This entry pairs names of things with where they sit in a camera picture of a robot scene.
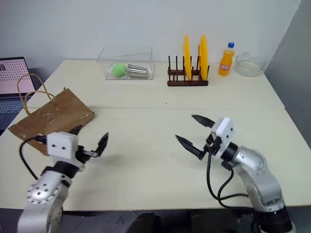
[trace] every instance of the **yellow plate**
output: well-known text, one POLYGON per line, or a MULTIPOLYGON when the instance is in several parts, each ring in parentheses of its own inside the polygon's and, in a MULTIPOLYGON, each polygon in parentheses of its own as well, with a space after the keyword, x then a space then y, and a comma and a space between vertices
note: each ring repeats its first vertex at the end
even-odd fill
POLYGON ((203 34, 200 39, 199 44, 199 66, 201 67, 202 80, 207 80, 207 67, 208 67, 208 57, 207 57, 207 41, 206 36, 203 34))
POLYGON ((186 75, 188 79, 191 80, 190 44, 188 35, 185 35, 184 39, 184 59, 186 75))

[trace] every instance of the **laptop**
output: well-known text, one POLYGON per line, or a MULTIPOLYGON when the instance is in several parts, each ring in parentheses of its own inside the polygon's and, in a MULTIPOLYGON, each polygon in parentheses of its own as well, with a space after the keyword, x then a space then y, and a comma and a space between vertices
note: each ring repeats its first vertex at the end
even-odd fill
MULTIPOLYGON (((0 58, 0 131, 5 130, 23 108, 20 101, 17 81, 29 74, 24 57, 0 58)), ((26 76, 19 82, 22 97, 34 91, 31 77, 26 76)))

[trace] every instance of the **bottle label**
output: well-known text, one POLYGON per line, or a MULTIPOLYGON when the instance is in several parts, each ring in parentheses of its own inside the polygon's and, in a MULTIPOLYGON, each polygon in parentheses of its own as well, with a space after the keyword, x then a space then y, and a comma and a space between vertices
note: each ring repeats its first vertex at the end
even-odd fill
POLYGON ((223 69, 223 70, 228 70, 228 69, 230 69, 230 66, 226 66, 226 65, 221 65, 220 67, 221 67, 221 69, 223 69))

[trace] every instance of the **laptop screen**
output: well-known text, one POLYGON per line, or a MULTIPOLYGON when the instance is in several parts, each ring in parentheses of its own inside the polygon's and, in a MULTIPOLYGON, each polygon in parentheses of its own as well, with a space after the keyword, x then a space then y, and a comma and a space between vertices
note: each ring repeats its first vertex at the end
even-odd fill
MULTIPOLYGON (((0 95, 17 94, 17 81, 24 74, 29 74, 23 57, 0 59, 0 95)), ((29 76, 19 82, 21 93, 34 91, 34 85, 29 76)))

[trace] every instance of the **bottle cap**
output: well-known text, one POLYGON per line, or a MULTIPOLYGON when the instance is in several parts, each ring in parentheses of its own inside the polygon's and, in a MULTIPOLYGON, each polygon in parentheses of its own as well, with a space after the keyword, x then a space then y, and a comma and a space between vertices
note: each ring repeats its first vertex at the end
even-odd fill
POLYGON ((234 47, 234 43, 233 42, 229 42, 228 48, 233 48, 233 47, 234 47))

